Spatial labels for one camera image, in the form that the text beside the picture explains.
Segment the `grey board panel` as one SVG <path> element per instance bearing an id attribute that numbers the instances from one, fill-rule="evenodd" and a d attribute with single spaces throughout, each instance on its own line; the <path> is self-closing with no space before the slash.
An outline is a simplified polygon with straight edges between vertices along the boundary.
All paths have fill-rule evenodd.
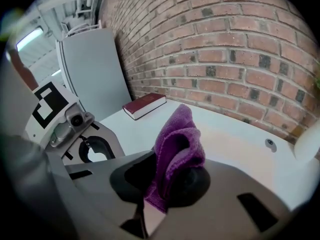
<path id="1" fill-rule="evenodd" d="M 131 102 L 111 30 L 87 30 L 56 41 L 55 45 L 65 87 L 96 121 Z"/>

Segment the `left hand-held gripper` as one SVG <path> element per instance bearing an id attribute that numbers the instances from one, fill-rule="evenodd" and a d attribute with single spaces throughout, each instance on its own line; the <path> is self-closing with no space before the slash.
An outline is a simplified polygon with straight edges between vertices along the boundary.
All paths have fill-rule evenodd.
<path id="1" fill-rule="evenodd" d="M 33 94 L 38 103 L 24 135 L 48 154 L 60 156 L 64 165 L 125 156 L 115 133 L 84 112 L 79 98 L 57 81 L 39 86 Z"/>

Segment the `purple cloth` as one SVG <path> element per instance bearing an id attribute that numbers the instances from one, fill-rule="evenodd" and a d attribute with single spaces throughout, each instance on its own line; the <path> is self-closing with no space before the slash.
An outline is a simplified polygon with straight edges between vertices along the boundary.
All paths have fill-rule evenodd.
<path id="1" fill-rule="evenodd" d="M 191 109 L 180 104 L 158 134 L 155 144 L 155 175 L 144 200 L 163 214 L 168 212 L 174 180 L 189 168 L 201 168 L 205 152 Z"/>

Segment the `ceiling light tube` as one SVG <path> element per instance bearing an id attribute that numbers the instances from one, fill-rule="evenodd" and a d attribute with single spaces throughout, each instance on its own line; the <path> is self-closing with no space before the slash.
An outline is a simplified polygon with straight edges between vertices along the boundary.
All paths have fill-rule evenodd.
<path id="1" fill-rule="evenodd" d="M 37 27 L 36 29 L 28 33 L 16 44 L 17 51 L 21 51 L 25 46 L 27 46 L 30 42 L 32 42 L 34 39 L 38 38 L 42 34 L 43 29 L 41 27 Z"/>

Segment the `person's left forearm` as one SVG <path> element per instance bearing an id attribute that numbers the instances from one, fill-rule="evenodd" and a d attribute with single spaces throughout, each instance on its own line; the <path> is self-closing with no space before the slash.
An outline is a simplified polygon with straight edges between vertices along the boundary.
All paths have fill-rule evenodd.
<path id="1" fill-rule="evenodd" d="M 26 85 L 33 91 L 39 87 L 32 72 L 23 64 L 16 49 L 8 51 L 11 63 Z"/>

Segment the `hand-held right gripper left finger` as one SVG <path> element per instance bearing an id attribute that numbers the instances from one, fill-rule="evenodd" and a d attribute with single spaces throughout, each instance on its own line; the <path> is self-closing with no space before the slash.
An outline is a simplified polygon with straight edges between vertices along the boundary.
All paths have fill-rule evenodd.
<path id="1" fill-rule="evenodd" d="M 49 154 L 48 162 L 77 240 L 149 238 L 144 193 L 155 167 L 152 150 L 74 165 Z"/>

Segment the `white vase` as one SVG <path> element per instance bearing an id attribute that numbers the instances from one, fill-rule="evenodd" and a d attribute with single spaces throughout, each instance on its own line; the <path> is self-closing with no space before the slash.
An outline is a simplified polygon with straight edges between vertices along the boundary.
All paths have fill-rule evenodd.
<path id="1" fill-rule="evenodd" d="M 310 128 L 308 128 L 297 139 L 293 153 L 295 159 L 301 163 L 306 164 L 310 162 L 318 153 L 320 149 L 320 119 L 317 120 Z"/>

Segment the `grey desk grommet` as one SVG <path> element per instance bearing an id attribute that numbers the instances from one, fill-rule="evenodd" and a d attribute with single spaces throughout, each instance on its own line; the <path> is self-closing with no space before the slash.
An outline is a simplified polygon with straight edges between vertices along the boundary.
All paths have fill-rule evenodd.
<path id="1" fill-rule="evenodd" d="M 272 153 L 275 153 L 277 151 L 277 146 L 273 140 L 267 138 L 265 140 L 265 145 L 267 148 L 271 150 Z"/>

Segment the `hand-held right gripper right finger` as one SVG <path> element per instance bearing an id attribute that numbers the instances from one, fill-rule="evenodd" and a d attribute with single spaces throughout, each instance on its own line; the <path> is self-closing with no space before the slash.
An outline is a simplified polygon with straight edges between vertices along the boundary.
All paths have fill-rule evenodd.
<path id="1" fill-rule="evenodd" d="M 268 240 L 292 216 L 267 187 L 233 166 L 206 160 L 210 185 L 193 205 L 172 207 L 150 240 Z"/>

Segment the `dark red book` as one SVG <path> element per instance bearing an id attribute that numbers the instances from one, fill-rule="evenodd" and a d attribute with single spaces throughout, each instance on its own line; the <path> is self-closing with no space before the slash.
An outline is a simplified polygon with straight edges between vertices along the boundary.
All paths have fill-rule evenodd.
<path id="1" fill-rule="evenodd" d="M 133 100 L 122 107 L 133 120 L 138 120 L 167 102 L 166 95 L 149 93 Z"/>

